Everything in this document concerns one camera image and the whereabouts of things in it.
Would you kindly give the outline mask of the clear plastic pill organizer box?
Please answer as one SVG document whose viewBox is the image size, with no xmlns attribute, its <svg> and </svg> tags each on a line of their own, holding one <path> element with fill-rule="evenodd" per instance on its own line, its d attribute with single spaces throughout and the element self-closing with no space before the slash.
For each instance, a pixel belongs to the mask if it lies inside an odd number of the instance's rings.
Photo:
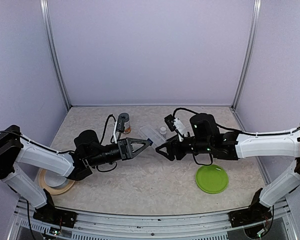
<svg viewBox="0 0 300 240">
<path fill-rule="evenodd" d="M 153 149 L 156 149 L 166 142 L 166 139 L 150 125 L 142 126 L 138 133 L 142 138 L 150 140 Z"/>
</svg>

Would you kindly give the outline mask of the small white pill bottle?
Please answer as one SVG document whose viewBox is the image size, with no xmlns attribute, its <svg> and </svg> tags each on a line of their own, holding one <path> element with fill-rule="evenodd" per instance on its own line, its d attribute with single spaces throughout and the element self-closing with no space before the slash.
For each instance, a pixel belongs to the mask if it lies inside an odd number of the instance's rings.
<svg viewBox="0 0 300 240">
<path fill-rule="evenodd" d="M 164 126 L 160 127 L 159 133 L 165 140 L 167 139 L 167 129 Z"/>
</svg>

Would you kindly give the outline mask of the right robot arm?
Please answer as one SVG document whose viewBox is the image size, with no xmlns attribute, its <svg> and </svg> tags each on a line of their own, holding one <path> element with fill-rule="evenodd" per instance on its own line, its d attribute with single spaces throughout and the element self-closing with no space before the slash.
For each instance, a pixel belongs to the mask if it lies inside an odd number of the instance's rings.
<svg viewBox="0 0 300 240">
<path fill-rule="evenodd" d="M 198 113 L 189 122 L 193 135 L 187 135 L 184 125 L 173 114 L 164 119 L 176 135 L 158 146 L 155 151 L 170 161 L 182 160 L 187 154 L 193 157 L 209 154 L 219 160 L 236 161 L 249 157 L 293 157 L 292 164 L 272 183 L 257 191 L 246 210 L 246 218 L 256 222 L 266 209 L 300 185 L 300 126 L 285 131 L 250 133 L 221 126 L 211 114 Z"/>
</svg>

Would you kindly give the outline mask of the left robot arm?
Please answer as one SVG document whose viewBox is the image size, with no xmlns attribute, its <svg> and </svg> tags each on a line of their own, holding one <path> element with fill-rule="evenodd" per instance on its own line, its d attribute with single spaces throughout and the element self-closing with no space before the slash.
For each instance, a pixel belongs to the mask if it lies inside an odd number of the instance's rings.
<svg viewBox="0 0 300 240">
<path fill-rule="evenodd" d="M 92 168 L 135 158 L 152 145 L 145 139 L 126 137 L 102 145 L 94 130 L 85 130 L 74 139 L 75 150 L 57 151 L 27 138 L 20 127 L 11 125 L 0 130 L 0 180 L 18 193 L 47 221 L 60 218 L 60 211 L 47 190 L 40 188 L 19 167 L 35 166 L 72 181 L 81 181 L 92 174 Z"/>
</svg>

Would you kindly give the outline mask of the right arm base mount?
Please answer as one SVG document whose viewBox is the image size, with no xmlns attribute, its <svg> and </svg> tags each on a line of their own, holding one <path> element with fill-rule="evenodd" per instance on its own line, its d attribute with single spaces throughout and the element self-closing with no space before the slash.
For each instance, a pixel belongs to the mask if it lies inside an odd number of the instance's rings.
<svg viewBox="0 0 300 240">
<path fill-rule="evenodd" d="M 260 188 L 253 196 L 251 204 L 244 209 L 230 211 L 228 213 L 232 228 L 245 226 L 273 217 L 270 207 L 266 207 L 260 202 L 260 195 L 263 188 Z"/>
</svg>

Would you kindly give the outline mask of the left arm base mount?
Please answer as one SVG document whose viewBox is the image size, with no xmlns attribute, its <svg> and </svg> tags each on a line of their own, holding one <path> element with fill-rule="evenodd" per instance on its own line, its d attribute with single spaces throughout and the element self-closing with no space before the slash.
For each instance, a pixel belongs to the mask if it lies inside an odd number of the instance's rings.
<svg viewBox="0 0 300 240">
<path fill-rule="evenodd" d="M 70 210 L 56 208 L 50 193 L 43 189 L 46 196 L 46 203 L 40 208 L 35 208 L 33 218 L 59 227 L 74 228 L 77 220 L 77 213 Z"/>
</svg>

